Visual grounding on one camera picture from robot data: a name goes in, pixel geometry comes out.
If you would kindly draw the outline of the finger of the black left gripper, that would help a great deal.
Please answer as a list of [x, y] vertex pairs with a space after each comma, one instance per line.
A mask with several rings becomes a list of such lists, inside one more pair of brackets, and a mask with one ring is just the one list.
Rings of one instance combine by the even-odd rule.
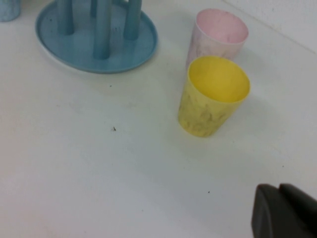
[[308, 230], [279, 187], [259, 184], [256, 188], [251, 220], [255, 238], [315, 238], [317, 230]]

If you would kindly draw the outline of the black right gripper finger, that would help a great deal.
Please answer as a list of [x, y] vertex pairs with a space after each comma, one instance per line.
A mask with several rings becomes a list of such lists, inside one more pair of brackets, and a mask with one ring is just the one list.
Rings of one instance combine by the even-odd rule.
[[290, 203], [299, 219], [308, 230], [317, 229], [317, 200], [289, 183], [282, 183], [279, 191]]

